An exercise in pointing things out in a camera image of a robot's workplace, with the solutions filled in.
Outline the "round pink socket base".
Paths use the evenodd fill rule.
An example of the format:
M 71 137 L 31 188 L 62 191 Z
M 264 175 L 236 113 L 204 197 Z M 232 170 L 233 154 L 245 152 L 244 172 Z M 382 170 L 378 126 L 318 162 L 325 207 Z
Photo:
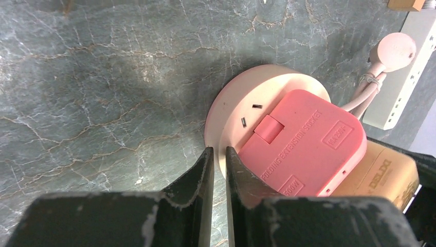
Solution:
M 306 90 L 330 101 L 317 79 L 288 67 L 266 64 L 229 81 L 212 103 L 205 122 L 205 145 L 214 149 L 214 163 L 226 176 L 226 148 L 239 151 L 260 121 L 292 90 Z

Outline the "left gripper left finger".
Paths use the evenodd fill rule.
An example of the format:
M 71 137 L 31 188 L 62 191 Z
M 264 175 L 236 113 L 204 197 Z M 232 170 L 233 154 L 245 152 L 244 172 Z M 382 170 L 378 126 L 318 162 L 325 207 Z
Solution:
M 209 246 L 214 152 L 160 191 L 55 192 L 26 209 L 7 246 Z

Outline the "beige dragon print plug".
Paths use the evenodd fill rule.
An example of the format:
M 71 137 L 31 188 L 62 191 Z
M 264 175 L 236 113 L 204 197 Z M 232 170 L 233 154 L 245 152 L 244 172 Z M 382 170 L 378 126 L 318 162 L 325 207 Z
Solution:
M 383 197 L 404 211 L 419 184 L 414 159 L 392 148 L 368 141 L 362 160 L 331 195 Z

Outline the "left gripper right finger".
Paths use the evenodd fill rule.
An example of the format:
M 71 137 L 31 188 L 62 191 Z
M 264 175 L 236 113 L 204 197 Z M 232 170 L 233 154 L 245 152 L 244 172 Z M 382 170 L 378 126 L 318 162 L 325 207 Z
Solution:
M 406 217 L 380 197 L 284 197 L 226 149 L 230 246 L 418 246 Z

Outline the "pink folding extension socket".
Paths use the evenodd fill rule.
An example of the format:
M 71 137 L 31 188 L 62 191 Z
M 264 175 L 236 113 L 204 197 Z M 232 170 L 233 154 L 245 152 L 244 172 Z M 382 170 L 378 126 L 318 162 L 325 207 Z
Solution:
M 308 91 L 293 90 L 261 120 L 239 157 L 287 197 L 325 197 L 366 149 L 367 137 L 355 116 Z

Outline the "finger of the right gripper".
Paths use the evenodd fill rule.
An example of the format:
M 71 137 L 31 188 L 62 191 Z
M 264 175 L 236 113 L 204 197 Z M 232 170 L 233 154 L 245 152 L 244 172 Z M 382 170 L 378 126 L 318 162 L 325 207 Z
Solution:
M 411 157 L 417 164 L 421 187 L 405 216 L 421 246 L 435 246 L 435 157 L 409 151 L 369 137 L 369 141 Z

